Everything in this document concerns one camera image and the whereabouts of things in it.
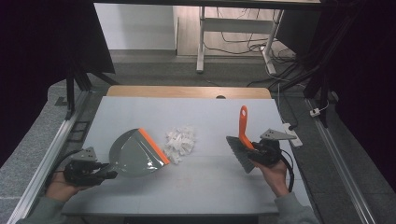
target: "wooden edge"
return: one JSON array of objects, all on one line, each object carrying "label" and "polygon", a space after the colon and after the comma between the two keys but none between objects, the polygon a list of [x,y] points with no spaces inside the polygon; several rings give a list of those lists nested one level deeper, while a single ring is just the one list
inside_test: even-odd
[{"label": "wooden edge", "polygon": [[209,98],[220,96],[226,99],[271,99],[265,88],[240,87],[184,87],[184,86],[111,86],[106,96]]}]

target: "white debris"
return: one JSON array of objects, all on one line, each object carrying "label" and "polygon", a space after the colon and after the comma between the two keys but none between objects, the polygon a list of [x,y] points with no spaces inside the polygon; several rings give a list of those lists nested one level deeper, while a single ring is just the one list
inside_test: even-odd
[{"label": "white debris", "polygon": [[189,155],[195,144],[195,130],[191,126],[174,128],[166,134],[163,152],[173,164],[178,164],[180,156]]}]

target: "dustpan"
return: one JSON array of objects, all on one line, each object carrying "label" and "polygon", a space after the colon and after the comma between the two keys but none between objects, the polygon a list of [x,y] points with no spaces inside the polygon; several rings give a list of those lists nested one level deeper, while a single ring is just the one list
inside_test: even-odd
[{"label": "dustpan", "polygon": [[127,177],[149,175],[170,161],[143,129],[132,129],[122,134],[109,152],[107,171],[116,171]]}]

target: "gray sleeve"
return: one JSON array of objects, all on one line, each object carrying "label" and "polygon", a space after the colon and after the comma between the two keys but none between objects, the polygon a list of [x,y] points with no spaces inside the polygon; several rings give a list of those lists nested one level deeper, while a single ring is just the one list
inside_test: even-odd
[{"label": "gray sleeve", "polygon": [[39,198],[30,216],[19,220],[17,224],[64,224],[66,216],[61,214],[63,207],[63,202],[47,197]]},{"label": "gray sleeve", "polygon": [[279,211],[278,224],[319,224],[310,206],[302,206],[294,192],[275,199]]}]

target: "orange handle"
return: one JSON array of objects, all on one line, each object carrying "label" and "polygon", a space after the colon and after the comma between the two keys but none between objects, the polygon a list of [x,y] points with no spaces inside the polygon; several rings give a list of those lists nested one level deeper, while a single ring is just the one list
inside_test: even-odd
[{"label": "orange handle", "polygon": [[241,111],[239,113],[239,140],[241,140],[242,144],[248,148],[254,148],[245,135],[245,130],[247,129],[248,123],[248,108],[245,105],[242,105]]}]

